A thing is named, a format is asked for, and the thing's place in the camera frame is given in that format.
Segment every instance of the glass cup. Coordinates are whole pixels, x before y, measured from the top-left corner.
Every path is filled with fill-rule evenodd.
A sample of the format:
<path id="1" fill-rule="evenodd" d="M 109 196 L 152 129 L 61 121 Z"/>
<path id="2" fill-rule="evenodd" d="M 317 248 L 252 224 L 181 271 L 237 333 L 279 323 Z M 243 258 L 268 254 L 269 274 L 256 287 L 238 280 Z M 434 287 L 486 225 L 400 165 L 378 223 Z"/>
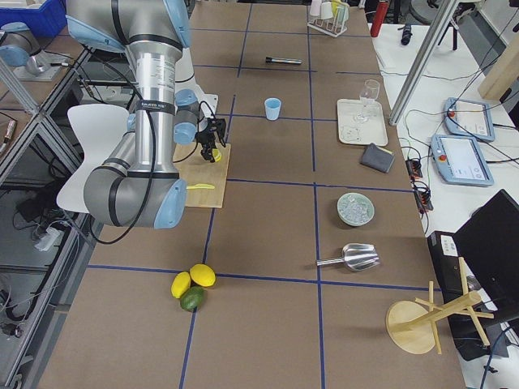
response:
<path id="1" fill-rule="evenodd" d="M 369 120 L 367 114 L 367 106 L 373 104 L 379 97 L 380 83 L 376 79 L 368 79 L 364 83 L 364 87 L 359 93 L 360 101 L 362 102 L 362 109 L 360 113 L 354 116 L 354 120 L 359 123 L 364 123 Z"/>

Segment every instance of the plastic cup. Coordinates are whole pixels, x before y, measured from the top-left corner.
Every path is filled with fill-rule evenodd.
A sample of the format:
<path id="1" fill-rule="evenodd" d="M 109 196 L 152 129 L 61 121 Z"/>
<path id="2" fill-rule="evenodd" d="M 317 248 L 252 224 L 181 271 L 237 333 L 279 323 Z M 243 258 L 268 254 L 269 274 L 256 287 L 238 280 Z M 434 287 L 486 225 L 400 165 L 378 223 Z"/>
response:
<path id="1" fill-rule="evenodd" d="M 276 120 L 281 111 L 281 100 L 276 97 L 270 97 L 265 100 L 265 113 L 268 120 Z"/>

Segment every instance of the metal scoop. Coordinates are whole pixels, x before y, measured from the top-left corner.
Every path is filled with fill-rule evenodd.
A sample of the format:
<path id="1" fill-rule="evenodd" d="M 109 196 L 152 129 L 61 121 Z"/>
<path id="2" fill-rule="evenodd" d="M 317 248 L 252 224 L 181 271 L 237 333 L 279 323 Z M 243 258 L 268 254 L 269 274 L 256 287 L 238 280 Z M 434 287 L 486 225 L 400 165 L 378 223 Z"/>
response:
<path id="1" fill-rule="evenodd" d="M 379 255 L 375 246 L 367 243 L 350 243 L 342 248 L 342 257 L 334 259 L 320 259 L 317 266 L 344 263 L 352 271 L 362 271 L 380 264 Z"/>

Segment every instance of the red cylinder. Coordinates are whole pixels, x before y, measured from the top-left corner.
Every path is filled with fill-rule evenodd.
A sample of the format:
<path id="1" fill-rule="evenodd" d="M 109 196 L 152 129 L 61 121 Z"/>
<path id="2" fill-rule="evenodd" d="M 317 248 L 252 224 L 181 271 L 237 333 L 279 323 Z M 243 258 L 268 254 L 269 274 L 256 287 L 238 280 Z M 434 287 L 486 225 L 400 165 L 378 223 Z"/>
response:
<path id="1" fill-rule="evenodd" d="M 373 18 L 373 23 L 371 24 L 370 34 L 374 38 L 379 35 L 380 26 L 384 22 L 386 14 L 388 13 L 389 2 L 386 0 L 380 0 L 379 5 L 376 6 L 375 18 Z"/>

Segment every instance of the white tray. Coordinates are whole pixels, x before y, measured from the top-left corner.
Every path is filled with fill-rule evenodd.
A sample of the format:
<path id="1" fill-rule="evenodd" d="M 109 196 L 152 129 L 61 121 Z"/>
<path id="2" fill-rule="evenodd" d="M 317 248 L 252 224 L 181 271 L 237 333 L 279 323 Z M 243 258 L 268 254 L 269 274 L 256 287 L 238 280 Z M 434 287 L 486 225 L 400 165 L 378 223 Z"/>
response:
<path id="1" fill-rule="evenodd" d="M 339 140 L 346 144 L 374 143 L 377 146 L 388 144 L 382 105 L 378 101 L 368 105 L 369 120 L 364 123 L 354 120 L 354 116 L 360 113 L 361 109 L 360 100 L 340 99 L 337 101 Z"/>

